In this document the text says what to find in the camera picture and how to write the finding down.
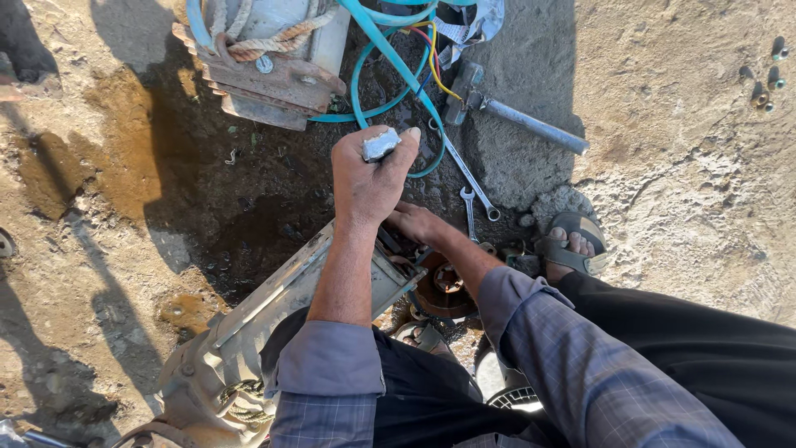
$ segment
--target blue cable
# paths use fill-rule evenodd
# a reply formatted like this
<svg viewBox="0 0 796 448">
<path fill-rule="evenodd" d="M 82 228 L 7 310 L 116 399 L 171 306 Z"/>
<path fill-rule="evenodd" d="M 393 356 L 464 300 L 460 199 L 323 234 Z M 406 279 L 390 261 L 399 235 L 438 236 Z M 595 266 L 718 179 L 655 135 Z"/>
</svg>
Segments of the blue cable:
<svg viewBox="0 0 796 448">
<path fill-rule="evenodd" d="M 412 1 L 418 1 L 418 0 L 399 0 L 399 1 L 412 2 Z M 469 2 L 470 0 L 458 0 L 458 1 L 459 2 L 462 2 L 462 1 Z M 363 54 L 361 54 L 360 57 L 359 57 L 359 60 L 357 60 L 357 63 L 354 66 L 354 70 L 353 70 L 353 73 L 352 73 L 352 76 L 351 76 L 351 106 L 353 107 L 353 116 L 354 116 L 355 120 L 357 121 L 357 124 L 359 124 L 360 128 L 363 128 L 363 129 L 367 128 L 368 124 L 365 122 L 365 118 L 369 118 L 371 116 L 375 116 L 375 115 L 377 115 L 377 113 L 384 112 L 384 111 L 388 110 L 389 108 L 391 108 L 392 106 L 394 106 L 395 104 L 398 104 L 398 102 L 400 102 L 400 100 L 407 94 L 409 89 L 411 89 L 413 92 L 418 92 L 418 96 L 417 96 L 418 99 L 423 104 L 423 106 L 425 106 L 425 108 L 428 110 L 428 112 L 431 114 L 431 118 L 433 118 L 434 121 L 437 123 L 437 127 L 440 130 L 440 140 L 441 140 L 442 144 L 440 144 L 439 152 L 437 153 L 436 157 L 431 161 L 431 163 L 428 164 L 427 167 L 425 167 L 423 170 L 418 171 L 416 173 L 409 173 L 409 174 L 407 174 L 407 177 L 409 177 L 409 178 L 419 178 L 419 177 L 423 177 L 423 176 L 427 175 L 428 173 L 430 173 L 434 169 L 436 169 L 437 166 L 439 165 L 439 163 L 442 161 L 443 156 L 445 155 L 445 148 L 446 148 L 446 141 L 447 141 L 447 137 L 445 136 L 445 132 L 444 132 L 444 126 L 443 126 L 442 119 L 439 117 L 439 113 L 437 112 L 437 109 L 434 107 L 434 104 L 431 102 L 431 99 L 428 97 L 428 95 L 425 93 L 425 91 L 423 91 L 421 89 L 420 83 L 417 81 L 417 77 L 419 76 L 419 74 L 423 70 L 423 62 L 428 59 L 428 47 L 423 52 L 424 58 L 423 58 L 423 61 L 421 61 L 421 63 L 420 63 L 420 67 L 418 68 L 418 73 L 414 74 L 409 69 L 409 67 L 406 66 L 406 63 L 404 62 L 404 60 L 401 59 L 400 56 L 398 56 L 398 53 L 395 51 L 395 49 L 392 47 L 392 45 L 390 45 L 390 43 L 387 41 L 387 39 L 385 37 L 386 35 L 394 33 L 396 30 L 395 29 L 390 29 L 387 32 L 382 33 L 381 31 L 379 31 L 379 29 L 377 27 L 377 24 L 379 24 L 379 25 L 390 25 L 390 26 L 394 26 L 394 27 L 409 26 L 409 25 L 411 25 L 413 23 L 421 22 L 422 20 L 425 19 L 425 17 L 417 18 L 416 16 L 418 14 L 415 14 L 415 15 L 412 15 L 412 16 L 387 16 L 387 14 L 382 14 L 382 13 L 371 15 L 369 13 L 370 10 L 368 10 L 365 7 L 363 7 L 359 3 L 358 0 L 338 0 L 338 3 L 340 3 L 344 8 L 346 8 L 351 13 L 351 17 L 353 17 L 353 19 L 355 21 L 357 21 L 359 26 L 362 28 L 363 31 L 365 31 L 365 34 L 368 35 L 368 37 L 370 38 L 370 41 L 371 41 L 370 44 L 368 44 L 363 49 L 363 52 L 362 52 Z M 437 3 L 438 3 L 437 1 L 434 1 L 431 5 L 436 8 Z M 428 16 L 428 20 L 433 19 L 434 16 L 435 16 L 435 10 L 433 8 L 429 7 L 423 13 L 425 14 L 426 11 L 428 11 L 428 15 L 427 15 Z M 381 106 L 380 108 L 375 108 L 375 109 L 373 109 L 371 111 L 362 112 L 362 107 L 361 107 L 360 102 L 359 102 L 359 91 L 358 91 L 358 89 L 359 89 L 359 74 L 360 74 L 361 69 L 362 69 L 362 64 L 365 63 L 365 58 L 367 57 L 367 53 L 369 53 L 370 50 L 373 49 L 373 45 L 375 45 L 381 51 L 381 53 L 387 58 L 387 60 L 390 62 L 390 64 L 392 64 L 392 66 L 396 68 L 396 70 L 401 75 L 401 77 L 404 78 L 404 82 L 406 82 L 408 86 L 407 86 L 406 89 L 404 89 L 401 92 L 401 94 L 398 97 L 396 97 L 393 101 L 390 101 L 390 103 L 387 103 L 384 106 Z"/>
<path fill-rule="evenodd" d="M 428 72 L 428 76 L 426 77 L 426 80 L 425 80 L 425 81 L 423 81 L 423 83 L 422 83 L 422 84 L 420 84 L 420 88 L 417 90 L 417 92 L 415 92 L 415 96 L 418 96 L 418 95 L 420 94 L 420 91 L 422 91 L 422 90 L 423 90 L 423 88 L 424 88 L 424 87 L 426 87 L 426 84 L 428 84 L 428 81 L 430 81 L 430 80 L 431 80 L 431 76 L 432 76 L 433 74 L 434 74 L 434 73 Z"/>
<path fill-rule="evenodd" d="M 423 10 L 423 12 L 410 16 L 393 16 L 365 8 L 359 3 L 358 0 L 338 0 L 338 3 L 340 3 L 351 13 L 351 17 L 357 21 L 362 30 L 365 31 L 365 34 L 368 35 L 370 38 L 370 43 L 367 44 L 367 46 L 362 50 L 362 53 L 357 59 L 357 63 L 354 65 L 354 70 L 351 76 L 351 105 L 353 107 L 353 114 L 324 114 L 310 118 L 310 121 L 318 121 L 322 123 L 345 123 L 348 121 L 357 121 L 357 124 L 359 124 L 360 128 L 364 129 L 368 127 L 365 119 L 387 112 L 390 108 L 395 107 L 395 105 L 400 103 L 400 101 L 410 90 L 416 92 L 417 98 L 431 114 L 431 118 L 433 118 L 437 123 L 437 127 L 439 128 L 440 132 L 440 139 L 442 141 L 439 153 L 437 153 L 437 156 L 426 168 L 424 168 L 422 171 L 409 173 L 407 175 L 409 178 L 419 178 L 427 175 L 437 168 L 439 162 L 442 161 L 442 158 L 445 155 L 447 142 L 442 119 L 439 117 L 439 113 L 434 107 L 434 104 L 431 102 L 431 99 L 423 90 L 423 87 L 426 85 L 429 78 L 427 77 L 422 84 L 417 81 L 417 77 L 423 72 L 425 61 L 428 59 L 430 46 L 427 45 L 427 48 L 423 52 L 423 58 L 421 59 L 417 71 L 412 73 L 409 67 L 406 66 L 406 63 L 400 58 L 400 56 L 398 56 L 398 53 L 387 41 L 386 36 L 395 33 L 401 27 L 422 22 L 426 18 L 428 20 L 432 20 L 435 16 L 435 10 L 439 4 L 439 0 L 433 0 L 431 2 L 428 0 L 388 0 L 388 2 L 404 6 L 418 6 L 428 3 L 428 7 Z M 476 3 L 476 0 L 446 0 L 445 3 L 454 6 L 472 6 Z M 208 51 L 211 51 L 213 43 L 209 39 L 209 34 L 205 28 L 205 23 L 201 20 L 201 0 L 185 0 L 185 8 L 187 9 L 186 12 L 188 21 L 194 37 L 197 39 L 200 45 L 207 48 Z M 392 28 L 382 33 L 379 31 L 377 24 L 390 26 Z M 398 96 L 393 98 L 387 104 L 363 112 L 359 101 L 359 76 L 362 71 L 362 65 L 365 63 L 365 59 L 374 47 L 378 48 L 381 53 L 384 54 L 387 60 L 390 61 L 390 64 L 396 68 L 401 77 L 404 78 L 407 86 Z"/>
</svg>

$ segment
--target red wire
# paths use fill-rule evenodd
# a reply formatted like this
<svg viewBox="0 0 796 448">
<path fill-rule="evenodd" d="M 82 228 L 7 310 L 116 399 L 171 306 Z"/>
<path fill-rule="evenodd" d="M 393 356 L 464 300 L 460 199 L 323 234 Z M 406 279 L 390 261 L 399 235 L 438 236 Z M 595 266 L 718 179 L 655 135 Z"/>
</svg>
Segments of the red wire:
<svg viewBox="0 0 796 448">
<path fill-rule="evenodd" d="M 431 38 L 428 37 L 428 35 L 425 34 L 423 31 L 417 29 L 417 27 L 415 27 L 415 26 L 405 26 L 404 28 L 410 29 L 410 30 L 418 33 L 419 35 L 423 36 L 423 39 L 425 39 L 426 42 L 428 42 L 428 46 L 431 46 Z M 439 79 L 442 79 L 442 74 L 439 71 L 439 55 L 437 54 L 437 49 L 436 48 L 432 48 L 432 50 L 434 50 L 434 66 L 435 66 L 435 69 L 436 69 L 436 72 L 437 72 L 437 77 Z"/>
</svg>

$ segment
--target man's left hand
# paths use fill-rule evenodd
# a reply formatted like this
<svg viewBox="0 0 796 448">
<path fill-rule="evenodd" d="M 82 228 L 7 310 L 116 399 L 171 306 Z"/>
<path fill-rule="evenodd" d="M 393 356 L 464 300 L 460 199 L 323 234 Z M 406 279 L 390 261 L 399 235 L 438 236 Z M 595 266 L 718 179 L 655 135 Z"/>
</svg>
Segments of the man's left hand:
<svg viewBox="0 0 796 448">
<path fill-rule="evenodd" d="M 398 203 L 406 174 L 417 157 L 420 130 L 408 129 L 391 154 L 380 162 L 366 163 L 362 142 L 388 129 L 379 125 L 348 134 L 332 148 L 337 226 L 375 231 Z"/>
</svg>

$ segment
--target aluminum chunk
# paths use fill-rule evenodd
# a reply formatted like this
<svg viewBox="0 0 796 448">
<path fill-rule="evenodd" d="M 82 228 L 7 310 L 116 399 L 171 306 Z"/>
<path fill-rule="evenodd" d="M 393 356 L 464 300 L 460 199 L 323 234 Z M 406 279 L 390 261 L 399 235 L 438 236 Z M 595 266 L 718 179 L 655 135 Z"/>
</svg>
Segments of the aluminum chunk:
<svg viewBox="0 0 796 448">
<path fill-rule="evenodd" d="M 400 143 L 400 137 L 395 129 L 390 128 L 372 139 L 362 142 L 362 159 L 367 163 L 382 160 L 392 152 Z"/>
</svg>

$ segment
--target foot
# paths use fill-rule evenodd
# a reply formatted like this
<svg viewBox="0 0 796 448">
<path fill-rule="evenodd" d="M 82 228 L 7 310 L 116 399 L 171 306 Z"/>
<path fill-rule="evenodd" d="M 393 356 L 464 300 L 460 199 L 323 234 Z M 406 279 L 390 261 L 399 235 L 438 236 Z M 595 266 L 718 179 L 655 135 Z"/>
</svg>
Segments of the foot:
<svg viewBox="0 0 796 448">
<path fill-rule="evenodd" d="M 567 250 L 571 250 L 575 253 L 580 253 L 581 255 L 586 255 L 587 257 L 594 257 L 595 256 L 595 247 L 590 242 L 586 241 L 586 238 L 580 236 L 577 232 L 572 232 L 567 237 L 567 232 L 560 228 L 560 227 L 553 227 L 548 234 L 550 238 L 566 241 L 569 240 L 569 244 L 567 244 Z M 552 263 L 550 261 L 547 262 L 547 280 L 548 281 L 559 281 L 565 275 L 570 272 L 575 272 L 573 268 L 569 268 L 564 265 L 558 265 L 556 263 Z"/>
<path fill-rule="evenodd" d="M 404 337 L 403 340 L 404 344 L 411 345 L 412 347 L 417 347 L 419 343 L 415 340 L 415 338 L 420 337 L 420 335 L 423 333 L 423 331 L 425 331 L 426 328 L 427 327 L 417 327 L 414 330 L 412 330 L 411 336 Z M 429 353 L 431 353 L 432 355 L 437 355 L 439 353 L 450 353 L 450 351 L 447 349 L 445 342 L 441 340 L 437 343 L 437 345 L 434 346 L 434 348 L 431 349 Z"/>
</svg>

